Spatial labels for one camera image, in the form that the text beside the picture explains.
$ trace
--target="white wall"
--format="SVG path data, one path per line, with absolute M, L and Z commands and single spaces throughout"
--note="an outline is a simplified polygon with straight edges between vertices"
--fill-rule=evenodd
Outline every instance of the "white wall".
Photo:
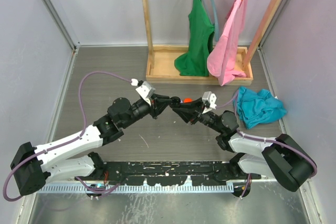
M 313 179 L 325 218 L 335 223 L 335 0 L 290 0 L 264 45 L 286 129 L 316 161 Z
M 54 0 L 82 45 L 147 43 L 141 0 Z M 215 0 L 221 29 L 234 0 Z M 270 0 L 249 0 L 241 44 L 250 43 Z M 192 0 L 149 0 L 153 42 L 188 43 Z
M 0 185 L 18 147 L 46 141 L 71 57 L 41 0 L 0 0 Z M 14 179 L 8 194 L 18 196 Z M 18 202 L 0 197 L 1 223 L 13 223 Z

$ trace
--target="pink shirt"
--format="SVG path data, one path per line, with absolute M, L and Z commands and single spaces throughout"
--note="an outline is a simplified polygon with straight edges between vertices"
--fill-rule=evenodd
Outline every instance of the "pink shirt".
M 247 0 L 236 0 L 228 13 L 224 31 L 214 50 L 207 59 L 209 72 L 218 78 L 221 86 L 235 77 L 246 77 L 242 71 L 234 70 L 239 34 L 244 30 Z

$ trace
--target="blue cloth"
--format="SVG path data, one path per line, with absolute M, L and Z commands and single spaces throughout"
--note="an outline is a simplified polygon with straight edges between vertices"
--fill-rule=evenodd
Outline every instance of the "blue cloth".
M 287 114 L 281 101 L 262 89 L 258 93 L 245 87 L 239 88 L 237 113 L 250 129 L 259 123 L 272 123 Z

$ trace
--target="clothing rack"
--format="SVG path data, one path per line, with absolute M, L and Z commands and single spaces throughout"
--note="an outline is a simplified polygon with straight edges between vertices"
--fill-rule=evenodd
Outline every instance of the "clothing rack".
M 282 0 L 270 1 L 248 50 L 247 47 L 238 47 L 235 70 L 244 71 L 246 77 L 236 77 L 228 85 L 251 85 L 253 81 L 253 73 L 250 64 L 251 59 L 257 50 L 257 47 L 260 44 L 261 39 L 263 38 L 281 1 Z M 153 45 L 148 0 L 142 0 L 142 5 L 149 51 L 146 69 L 147 81 L 152 83 L 218 85 L 217 78 L 213 76 L 180 76 L 179 71 L 174 66 L 174 60 L 181 54 L 188 51 L 188 45 Z

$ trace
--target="green shirt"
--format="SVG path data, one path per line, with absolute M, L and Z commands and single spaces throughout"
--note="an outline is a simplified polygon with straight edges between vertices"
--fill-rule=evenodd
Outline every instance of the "green shirt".
M 201 0 L 193 0 L 193 8 L 189 14 L 189 27 L 188 52 L 175 60 L 175 67 L 182 76 L 209 76 L 206 60 L 213 49 L 215 27 Z

